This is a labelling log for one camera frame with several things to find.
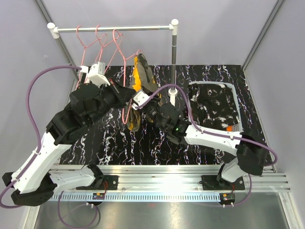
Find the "yellow and grey camouflage trousers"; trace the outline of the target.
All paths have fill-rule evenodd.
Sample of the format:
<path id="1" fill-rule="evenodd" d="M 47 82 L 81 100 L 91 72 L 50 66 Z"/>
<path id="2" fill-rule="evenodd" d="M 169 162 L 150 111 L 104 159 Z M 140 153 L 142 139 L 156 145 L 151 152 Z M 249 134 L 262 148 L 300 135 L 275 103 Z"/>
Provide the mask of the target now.
<path id="1" fill-rule="evenodd" d="M 158 89 L 156 77 L 153 75 L 152 69 L 143 53 L 139 53 L 134 58 L 134 70 L 129 87 L 136 92 L 143 90 L 149 96 Z M 152 100 L 161 101 L 161 95 L 157 94 Z M 140 110 L 134 110 L 131 105 L 128 106 L 126 124 L 130 131 L 136 132 L 139 130 L 142 123 L 142 114 Z"/>

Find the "black and white trousers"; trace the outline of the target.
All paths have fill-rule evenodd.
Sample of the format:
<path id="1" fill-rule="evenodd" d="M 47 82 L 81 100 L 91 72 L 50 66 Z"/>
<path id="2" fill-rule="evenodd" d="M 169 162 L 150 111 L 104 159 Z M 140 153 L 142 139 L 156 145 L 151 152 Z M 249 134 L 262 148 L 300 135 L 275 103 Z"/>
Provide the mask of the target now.
<path id="1" fill-rule="evenodd" d="M 233 91 L 226 84 L 190 84 L 188 98 L 197 125 L 224 130 L 240 123 Z"/>

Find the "orange trousers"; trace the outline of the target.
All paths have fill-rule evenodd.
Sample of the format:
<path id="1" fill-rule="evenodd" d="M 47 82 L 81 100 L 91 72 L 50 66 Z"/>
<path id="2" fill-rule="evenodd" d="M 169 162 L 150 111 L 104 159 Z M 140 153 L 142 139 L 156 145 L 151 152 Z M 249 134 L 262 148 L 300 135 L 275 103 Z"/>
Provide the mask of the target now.
<path id="1" fill-rule="evenodd" d="M 232 126 L 228 126 L 228 127 L 226 127 L 226 131 L 228 131 L 228 132 L 232 132 L 232 131 L 233 131 L 233 127 L 232 127 Z"/>

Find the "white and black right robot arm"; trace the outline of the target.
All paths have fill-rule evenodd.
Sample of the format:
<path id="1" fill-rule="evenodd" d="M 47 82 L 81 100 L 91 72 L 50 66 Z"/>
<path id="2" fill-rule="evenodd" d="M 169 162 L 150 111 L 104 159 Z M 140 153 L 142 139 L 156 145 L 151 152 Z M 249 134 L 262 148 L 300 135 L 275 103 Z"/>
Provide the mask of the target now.
<path id="1" fill-rule="evenodd" d="M 179 117 L 171 103 L 159 105 L 151 100 L 135 100 L 136 109 L 142 110 L 162 130 L 167 139 L 175 144 L 199 145 L 219 149 L 234 156 L 224 163 L 217 175 L 202 176 L 204 190 L 232 190 L 235 182 L 244 175 L 260 176 L 267 156 L 267 150 L 255 138 L 245 132 L 204 130 Z"/>

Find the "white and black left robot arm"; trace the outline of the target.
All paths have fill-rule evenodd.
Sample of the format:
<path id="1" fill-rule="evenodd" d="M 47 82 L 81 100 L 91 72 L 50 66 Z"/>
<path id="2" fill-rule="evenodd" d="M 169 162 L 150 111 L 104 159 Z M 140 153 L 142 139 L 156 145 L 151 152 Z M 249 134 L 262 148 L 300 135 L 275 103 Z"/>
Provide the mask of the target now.
<path id="1" fill-rule="evenodd" d="M 40 144 L 19 171 L 5 173 L 6 187 L 14 188 L 14 208 L 39 206 L 54 194 L 73 188 L 96 190 L 102 187 L 104 174 L 90 163 L 81 170 L 60 175 L 49 172 L 61 155 L 75 144 L 89 128 L 112 108 L 123 108 L 136 94 L 113 79 L 107 86 L 80 85 L 70 93 L 70 102 L 46 126 Z"/>

